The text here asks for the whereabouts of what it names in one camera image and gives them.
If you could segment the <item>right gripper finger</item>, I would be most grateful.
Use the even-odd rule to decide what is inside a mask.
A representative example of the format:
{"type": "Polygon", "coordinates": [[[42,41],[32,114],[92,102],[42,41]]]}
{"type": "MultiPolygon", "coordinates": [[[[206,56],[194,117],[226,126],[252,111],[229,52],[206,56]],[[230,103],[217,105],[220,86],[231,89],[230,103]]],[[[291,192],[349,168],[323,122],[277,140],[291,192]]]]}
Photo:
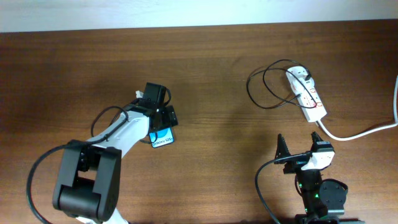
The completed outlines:
{"type": "Polygon", "coordinates": [[[311,137],[312,137],[313,146],[321,146],[324,144],[323,139],[317,134],[317,132],[312,132],[311,137]]]}
{"type": "Polygon", "coordinates": [[[289,156],[291,156],[289,149],[286,145],[285,139],[281,134],[278,134],[277,136],[277,149],[275,152],[275,159],[278,159],[280,161],[283,161],[284,159],[287,159],[289,156]]]}

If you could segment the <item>blue Galaxy smartphone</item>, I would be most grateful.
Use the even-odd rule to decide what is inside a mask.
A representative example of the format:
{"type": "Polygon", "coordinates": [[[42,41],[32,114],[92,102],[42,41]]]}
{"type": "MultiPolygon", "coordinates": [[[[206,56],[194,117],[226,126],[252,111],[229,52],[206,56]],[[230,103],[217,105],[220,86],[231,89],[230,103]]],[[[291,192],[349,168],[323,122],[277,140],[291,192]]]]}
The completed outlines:
{"type": "Polygon", "coordinates": [[[166,128],[155,133],[149,133],[149,137],[153,148],[163,147],[174,143],[172,128],[166,128]]]}

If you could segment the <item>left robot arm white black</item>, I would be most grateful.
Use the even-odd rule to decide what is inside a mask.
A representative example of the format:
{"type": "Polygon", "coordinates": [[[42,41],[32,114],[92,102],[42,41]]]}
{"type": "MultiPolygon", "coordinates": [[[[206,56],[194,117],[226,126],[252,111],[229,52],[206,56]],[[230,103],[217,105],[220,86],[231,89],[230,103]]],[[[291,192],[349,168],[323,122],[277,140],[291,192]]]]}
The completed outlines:
{"type": "Polygon", "coordinates": [[[153,148],[174,142],[172,127],[178,120],[170,101],[168,88],[147,83],[102,133],[70,141],[63,152],[53,207],[82,223],[126,223],[116,208],[121,160],[146,137],[153,148]]]}

